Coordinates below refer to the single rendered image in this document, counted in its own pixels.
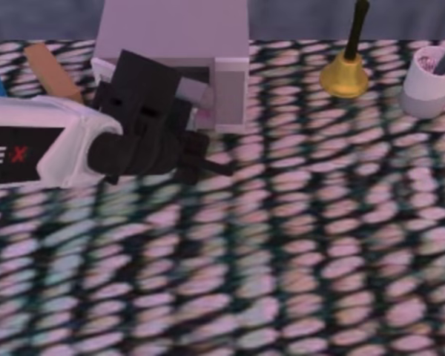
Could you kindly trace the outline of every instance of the patterned tablecloth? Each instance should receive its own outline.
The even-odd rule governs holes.
[[[0,190],[0,356],[445,355],[445,113],[396,102],[427,44],[363,42],[346,101],[317,83],[342,42],[254,42],[233,178]],[[30,97],[25,45],[0,73]],[[49,45],[92,96],[93,42]]]

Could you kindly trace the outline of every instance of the wooden block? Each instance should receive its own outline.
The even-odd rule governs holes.
[[[24,54],[32,71],[49,95],[83,103],[80,89],[74,84],[44,43],[26,47]]]

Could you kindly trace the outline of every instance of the gold bell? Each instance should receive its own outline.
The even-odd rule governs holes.
[[[320,74],[322,88],[339,98],[356,98],[368,89],[368,76],[363,69],[363,60],[356,53],[354,60],[344,58],[344,51],[340,52],[334,61],[325,66]]]

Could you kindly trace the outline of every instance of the pebble pattern surface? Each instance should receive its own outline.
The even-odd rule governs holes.
[[[42,93],[27,43],[11,96]],[[91,98],[93,42],[48,44]],[[362,42],[346,101],[318,84],[345,42],[253,42],[232,178],[0,190],[0,356],[445,356],[445,112],[396,99],[431,44]]]

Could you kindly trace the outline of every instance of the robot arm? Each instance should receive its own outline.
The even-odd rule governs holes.
[[[196,184],[202,170],[232,175],[205,159],[209,138],[186,130],[191,104],[175,99],[180,74],[128,51],[91,108],[69,99],[0,97],[0,188],[71,188],[120,176],[167,174]]]

